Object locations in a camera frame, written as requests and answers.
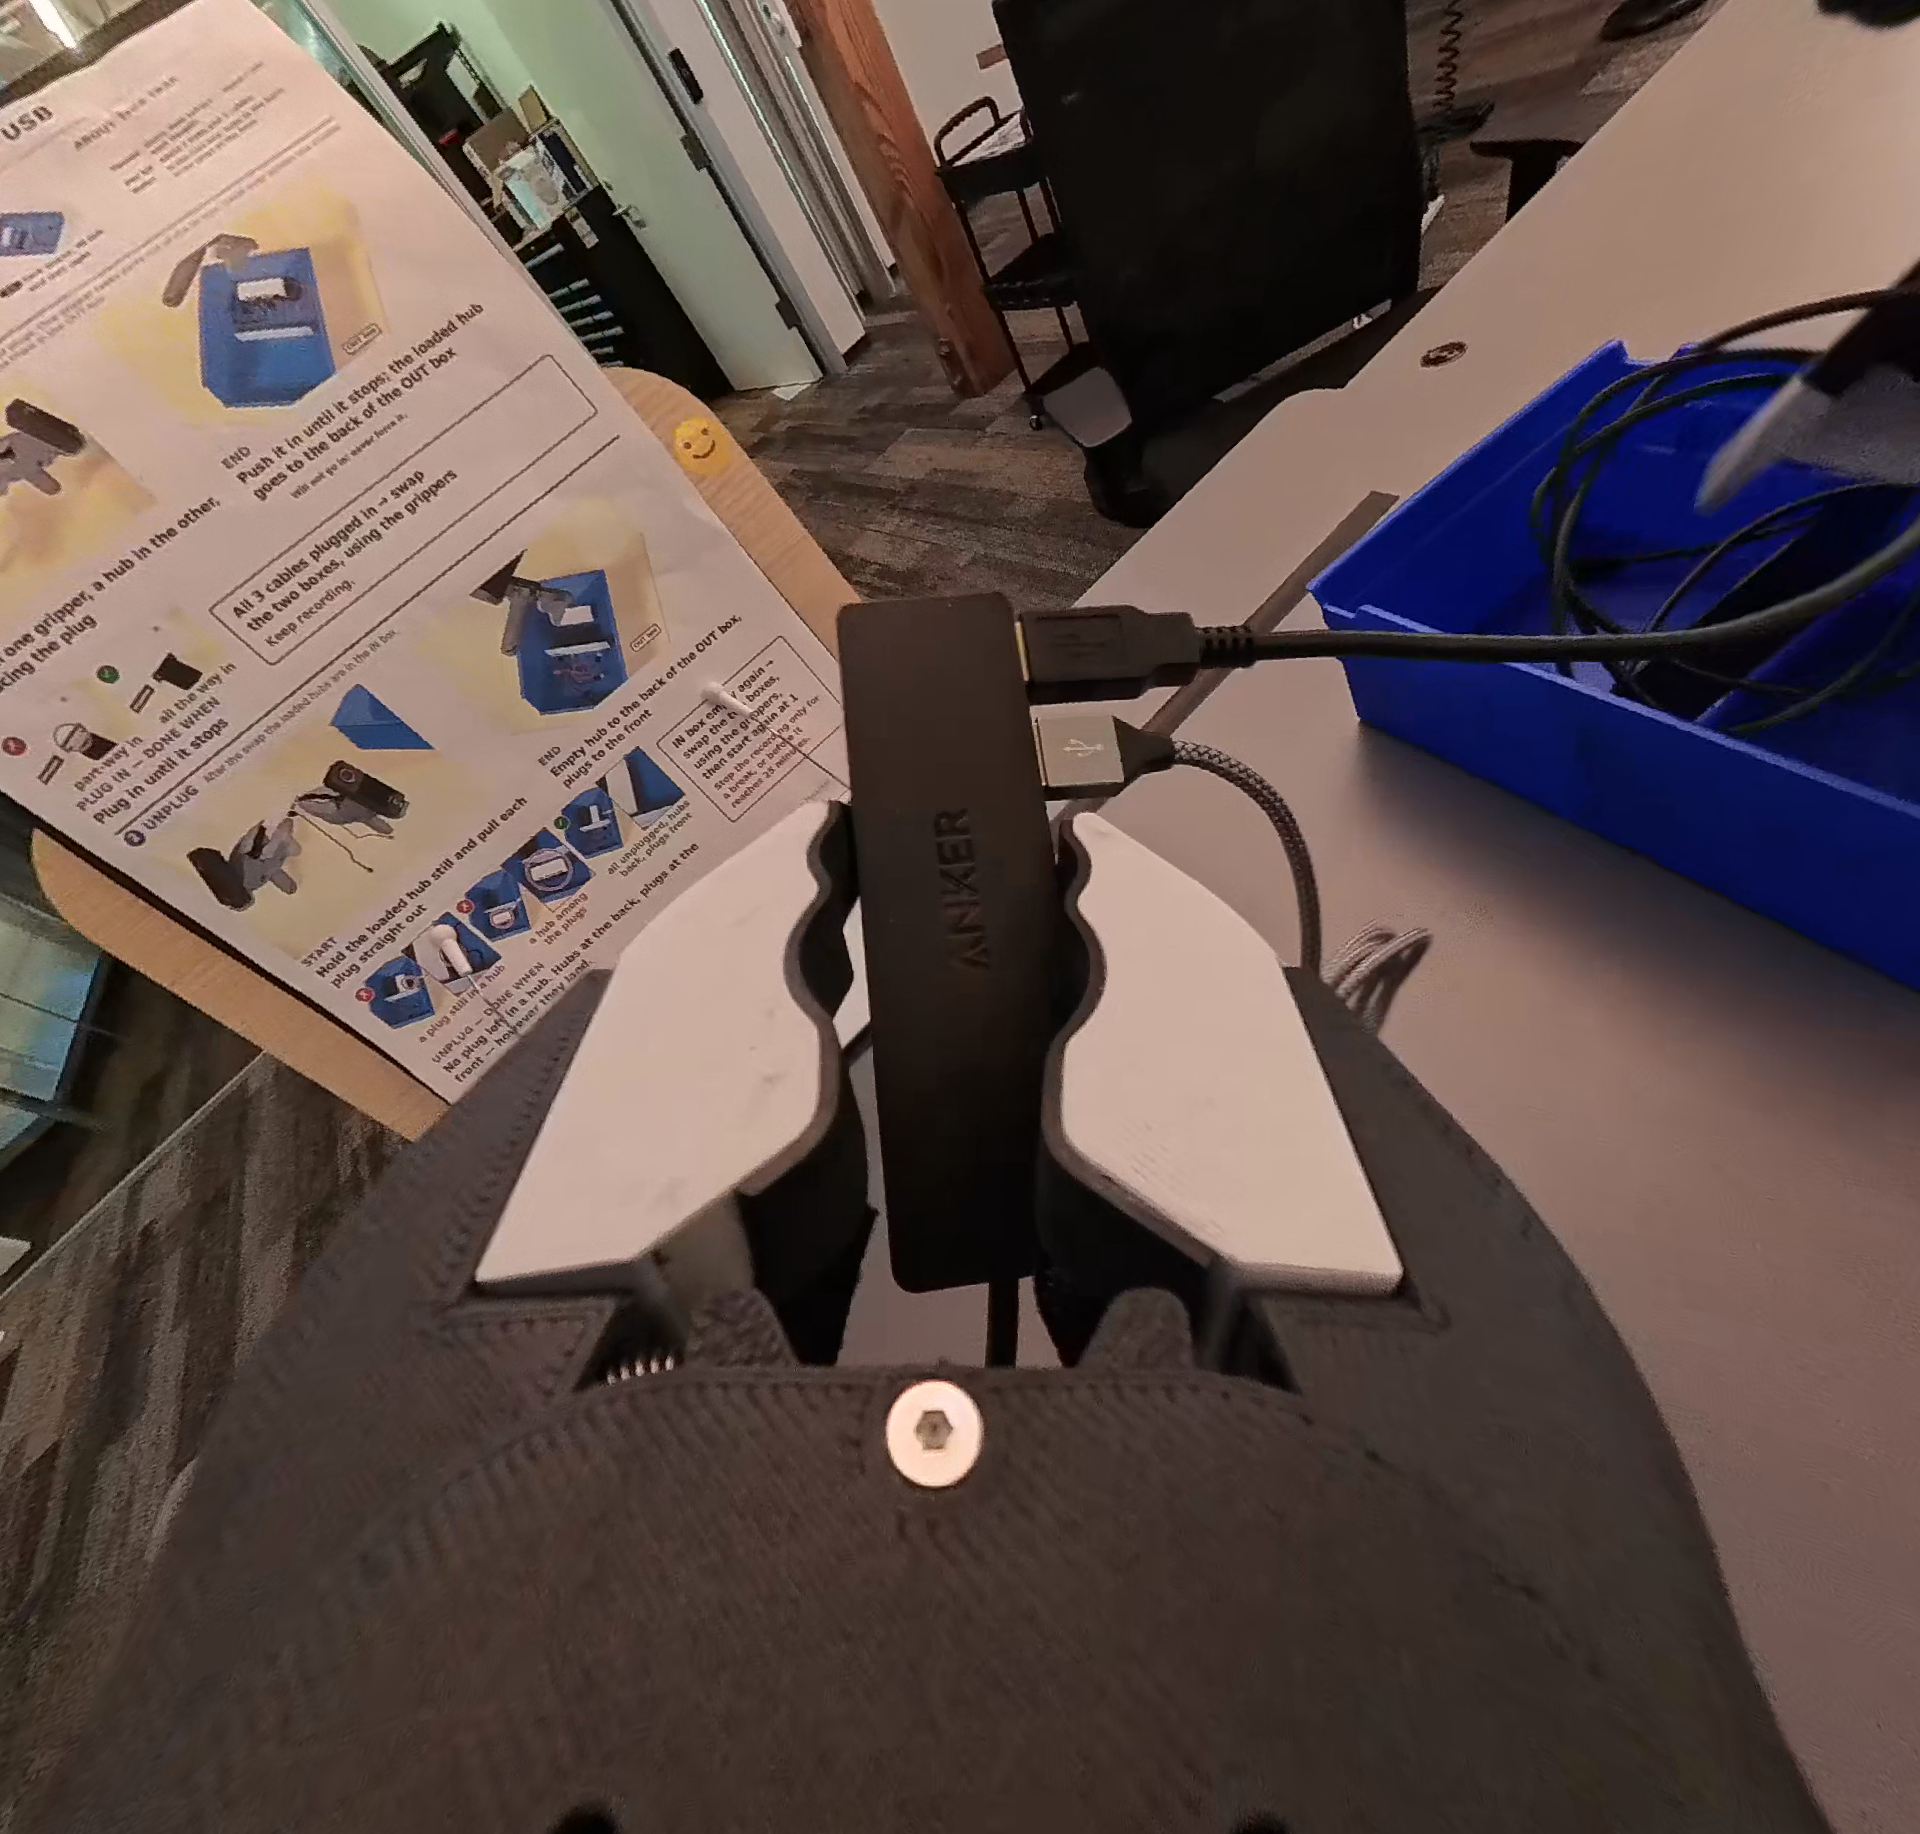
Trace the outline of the wooden board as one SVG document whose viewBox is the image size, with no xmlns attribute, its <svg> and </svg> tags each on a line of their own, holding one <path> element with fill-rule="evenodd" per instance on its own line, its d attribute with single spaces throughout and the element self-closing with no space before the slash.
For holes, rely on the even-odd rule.
<svg viewBox="0 0 1920 1834">
<path fill-rule="evenodd" d="M 736 437 L 737 459 L 719 477 L 693 477 L 678 465 L 668 445 L 675 425 L 690 413 L 719 416 L 656 373 L 612 366 L 607 382 L 780 598 L 826 646 L 833 646 L 836 622 L 856 601 L 856 592 Z M 253 1052 L 273 1056 L 407 1141 L 443 1117 L 446 1097 L 314 1002 L 234 958 L 225 944 L 119 882 L 77 847 L 37 829 L 31 862 L 68 927 Z"/>
</svg>

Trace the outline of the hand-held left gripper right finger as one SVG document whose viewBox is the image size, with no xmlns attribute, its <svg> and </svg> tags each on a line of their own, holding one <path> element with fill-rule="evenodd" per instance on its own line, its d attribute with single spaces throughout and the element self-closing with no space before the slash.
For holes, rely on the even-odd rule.
<svg viewBox="0 0 1920 1834">
<path fill-rule="evenodd" d="M 1386 1295 L 1404 1264 L 1283 960 L 1098 813 L 1066 822 L 1086 960 L 1043 1062 L 1047 1162 L 1250 1291 Z"/>
</svg>

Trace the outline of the black rolling cabinet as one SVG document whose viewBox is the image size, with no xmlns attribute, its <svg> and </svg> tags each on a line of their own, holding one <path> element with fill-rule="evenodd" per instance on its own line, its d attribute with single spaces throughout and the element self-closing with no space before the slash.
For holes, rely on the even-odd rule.
<svg viewBox="0 0 1920 1834">
<path fill-rule="evenodd" d="M 1406 0 L 995 0 L 995 21 L 1125 408 L 1084 481 L 1146 526 L 1428 300 Z"/>
</svg>

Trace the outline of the printed instruction poster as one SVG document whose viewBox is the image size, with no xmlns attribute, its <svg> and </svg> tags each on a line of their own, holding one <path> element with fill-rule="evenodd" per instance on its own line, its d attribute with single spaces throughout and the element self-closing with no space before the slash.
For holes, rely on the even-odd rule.
<svg viewBox="0 0 1920 1834">
<path fill-rule="evenodd" d="M 253 0 L 5 86 L 5 799 L 452 1101 L 810 799 L 838 665 Z"/>
</svg>

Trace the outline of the black drawer cabinet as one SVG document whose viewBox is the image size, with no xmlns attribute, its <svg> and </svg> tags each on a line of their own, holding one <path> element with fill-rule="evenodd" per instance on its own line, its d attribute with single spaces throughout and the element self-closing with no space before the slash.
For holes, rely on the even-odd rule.
<svg viewBox="0 0 1920 1834">
<path fill-rule="evenodd" d="M 727 371 L 602 184 L 579 194 L 545 229 L 517 240 L 514 255 L 599 363 L 656 373 L 702 398 L 734 392 Z"/>
</svg>

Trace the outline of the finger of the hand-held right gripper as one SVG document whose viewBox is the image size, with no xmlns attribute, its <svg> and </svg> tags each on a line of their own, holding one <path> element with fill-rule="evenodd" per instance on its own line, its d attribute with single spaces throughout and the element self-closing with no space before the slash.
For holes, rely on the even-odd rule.
<svg viewBox="0 0 1920 1834">
<path fill-rule="evenodd" d="M 1782 460 L 1919 483 L 1919 268 L 1860 317 L 1713 457 L 1696 507 L 1715 511 Z"/>
</svg>

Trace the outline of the wooden column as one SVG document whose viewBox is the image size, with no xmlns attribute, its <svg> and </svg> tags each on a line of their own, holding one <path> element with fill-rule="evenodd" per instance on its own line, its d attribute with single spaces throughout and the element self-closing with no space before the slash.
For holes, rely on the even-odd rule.
<svg viewBox="0 0 1920 1834">
<path fill-rule="evenodd" d="M 947 386 L 989 395 L 1016 369 L 971 234 L 947 194 L 874 0 L 785 0 L 801 56 L 932 333 Z"/>
</svg>

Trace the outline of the black utility cart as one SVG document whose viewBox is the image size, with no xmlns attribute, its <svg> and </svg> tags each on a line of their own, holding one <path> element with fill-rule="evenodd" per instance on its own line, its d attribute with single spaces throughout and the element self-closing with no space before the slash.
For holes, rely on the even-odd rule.
<svg viewBox="0 0 1920 1834">
<path fill-rule="evenodd" d="M 1066 345 L 1056 366 L 1067 366 L 1079 357 L 1070 323 L 1076 294 L 1070 280 L 1059 208 L 1027 118 L 983 95 L 947 115 L 935 131 L 932 155 L 937 176 L 962 222 L 983 294 L 1013 352 L 1027 425 L 1034 432 L 1042 432 L 1048 425 L 1043 392 L 1059 382 L 1059 375 L 1052 369 L 1042 376 L 1029 371 L 1010 314 L 1048 313 Z M 1004 261 L 990 261 L 974 221 L 978 209 L 995 203 L 1012 203 L 1023 231 L 1021 246 Z"/>
</svg>

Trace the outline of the blue plastic bin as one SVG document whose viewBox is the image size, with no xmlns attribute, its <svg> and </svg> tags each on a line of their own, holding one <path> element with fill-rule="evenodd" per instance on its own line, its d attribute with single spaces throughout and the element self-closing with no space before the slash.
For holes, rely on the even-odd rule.
<svg viewBox="0 0 1920 1834">
<path fill-rule="evenodd" d="M 1611 340 L 1402 502 L 1310 584 L 1331 629 L 1550 631 L 1543 481 L 1578 493 L 1574 588 L 1604 622 L 1689 627 L 1844 573 L 1917 524 L 1917 493 L 1777 463 L 1698 511 L 1715 449 L 1783 359 L 1706 366 L 1604 453 L 1641 369 Z M 1601 661 L 1346 661 L 1356 715 L 1699 887 L 1859 958 L 1919 975 L 1917 560 L 1782 642 L 1696 672 Z"/>
</svg>

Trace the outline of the black usb hub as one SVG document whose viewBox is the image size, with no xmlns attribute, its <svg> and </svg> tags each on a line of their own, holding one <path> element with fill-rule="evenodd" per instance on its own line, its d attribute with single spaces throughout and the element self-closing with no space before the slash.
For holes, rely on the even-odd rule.
<svg viewBox="0 0 1920 1834">
<path fill-rule="evenodd" d="M 1064 909 L 1016 616 L 851 605 L 838 656 L 891 1271 L 1021 1279 Z"/>
</svg>

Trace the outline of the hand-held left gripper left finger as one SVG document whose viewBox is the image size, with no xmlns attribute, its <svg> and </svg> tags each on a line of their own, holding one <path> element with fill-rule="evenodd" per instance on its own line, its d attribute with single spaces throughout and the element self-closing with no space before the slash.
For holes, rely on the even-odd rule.
<svg viewBox="0 0 1920 1834">
<path fill-rule="evenodd" d="M 483 1249 L 484 1293 L 794 1291 L 863 1233 L 841 1013 L 851 810 L 816 799 L 617 958 Z"/>
</svg>

